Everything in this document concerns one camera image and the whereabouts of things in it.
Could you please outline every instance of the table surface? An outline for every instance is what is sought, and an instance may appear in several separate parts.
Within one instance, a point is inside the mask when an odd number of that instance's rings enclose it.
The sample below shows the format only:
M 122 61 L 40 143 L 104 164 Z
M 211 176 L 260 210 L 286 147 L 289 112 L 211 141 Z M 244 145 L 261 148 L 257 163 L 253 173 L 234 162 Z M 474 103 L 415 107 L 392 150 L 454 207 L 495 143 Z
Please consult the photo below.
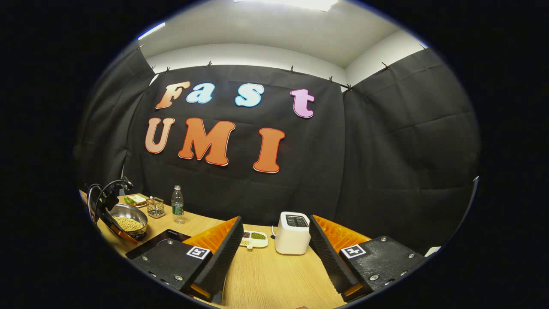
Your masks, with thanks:
M 124 203 L 124 196 L 119 199 Z M 158 219 L 148 217 L 147 236 L 138 245 L 116 236 L 101 220 L 98 226 L 107 242 L 126 258 L 127 252 L 166 229 L 195 236 L 223 222 L 185 211 L 185 223 L 177 224 L 172 220 L 171 207 L 166 205 L 165 208 L 165 216 Z M 146 206 L 138 209 L 147 212 Z M 272 234 L 271 227 L 260 225 L 244 224 L 244 229 L 260 231 L 268 236 Z M 248 251 L 246 247 L 238 247 L 227 272 L 222 304 L 208 304 L 238 309 L 296 309 L 302 306 L 328 309 L 346 303 L 334 289 L 320 258 L 311 247 L 304 255 L 281 255 L 275 250 L 275 240 L 268 237 L 268 245 L 264 248 Z

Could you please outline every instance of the light blue letter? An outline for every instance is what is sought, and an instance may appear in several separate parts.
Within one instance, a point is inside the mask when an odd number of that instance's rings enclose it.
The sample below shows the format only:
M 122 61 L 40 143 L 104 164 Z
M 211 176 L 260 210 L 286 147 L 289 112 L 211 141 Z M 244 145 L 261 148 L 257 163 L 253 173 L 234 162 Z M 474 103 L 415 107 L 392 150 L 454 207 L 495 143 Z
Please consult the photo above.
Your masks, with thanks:
M 215 86 L 210 82 L 205 82 L 200 85 L 196 85 L 193 88 L 193 92 L 189 93 L 187 96 L 187 102 L 194 103 L 198 102 L 204 104 L 210 102 L 211 93 L 214 91 Z
M 254 107 L 261 102 L 261 94 L 263 94 L 263 86 L 258 84 L 244 84 L 238 87 L 238 94 L 234 98 L 234 102 L 238 106 Z

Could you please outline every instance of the pink letter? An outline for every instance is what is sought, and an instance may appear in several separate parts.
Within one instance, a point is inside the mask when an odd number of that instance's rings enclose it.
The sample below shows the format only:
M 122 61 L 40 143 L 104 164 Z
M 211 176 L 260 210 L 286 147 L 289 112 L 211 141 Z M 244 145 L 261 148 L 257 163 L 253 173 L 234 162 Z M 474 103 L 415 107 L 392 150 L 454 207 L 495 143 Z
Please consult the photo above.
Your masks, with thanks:
M 299 117 L 311 118 L 313 111 L 307 109 L 307 101 L 314 102 L 315 98 L 309 95 L 307 89 L 299 89 L 290 92 L 294 96 L 294 112 Z

